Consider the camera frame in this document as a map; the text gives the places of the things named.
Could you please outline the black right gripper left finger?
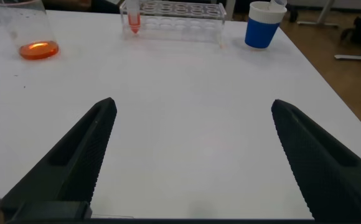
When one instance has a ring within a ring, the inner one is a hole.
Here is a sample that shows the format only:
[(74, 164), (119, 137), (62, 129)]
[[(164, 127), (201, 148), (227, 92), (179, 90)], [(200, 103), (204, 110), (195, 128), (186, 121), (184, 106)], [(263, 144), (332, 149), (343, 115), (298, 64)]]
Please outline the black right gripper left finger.
[(24, 202), (90, 203), (116, 114), (112, 98), (94, 104), (3, 197), (3, 212), (12, 214)]

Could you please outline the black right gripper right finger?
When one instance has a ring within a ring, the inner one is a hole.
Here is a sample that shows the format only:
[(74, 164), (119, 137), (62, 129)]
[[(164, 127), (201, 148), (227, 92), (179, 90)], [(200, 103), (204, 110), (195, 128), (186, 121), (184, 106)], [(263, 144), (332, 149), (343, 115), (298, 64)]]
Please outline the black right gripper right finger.
[(361, 158), (294, 105), (271, 106), (277, 135), (317, 222), (361, 222)]

